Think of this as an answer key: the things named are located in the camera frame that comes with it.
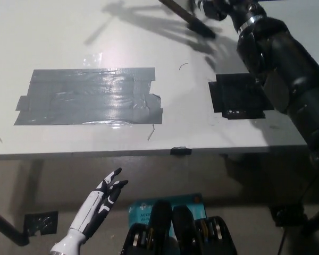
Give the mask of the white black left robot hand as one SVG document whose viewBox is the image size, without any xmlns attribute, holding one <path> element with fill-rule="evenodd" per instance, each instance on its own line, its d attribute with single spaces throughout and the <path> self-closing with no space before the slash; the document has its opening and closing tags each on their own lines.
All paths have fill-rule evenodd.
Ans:
<svg viewBox="0 0 319 255">
<path fill-rule="evenodd" d="M 108 174 L 108 176 L 90 192 L 77 212 L 70 226 L 71 230 L 78 231 L 87 239 L 93 236 L 117 201 L 121 190 L 128 183 L 127 180 L 113 181 L 121 171 L 122 168 L 118 168 Z"/>
</svg>

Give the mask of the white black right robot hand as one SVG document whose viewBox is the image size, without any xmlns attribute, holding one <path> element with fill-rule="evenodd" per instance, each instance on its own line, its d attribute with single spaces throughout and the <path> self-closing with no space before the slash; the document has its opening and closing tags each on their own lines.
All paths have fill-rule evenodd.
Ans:
<svg viewBox="0 0 319 255">
<path fill-rule="evenodd" d="M 267 16 L 258 1 L 190 1 L 190 8 L 193 13 L 200 10 L 207 18 L 216 21 L 230 16 L 236 30 L 252 17 Z"/>
</svg>

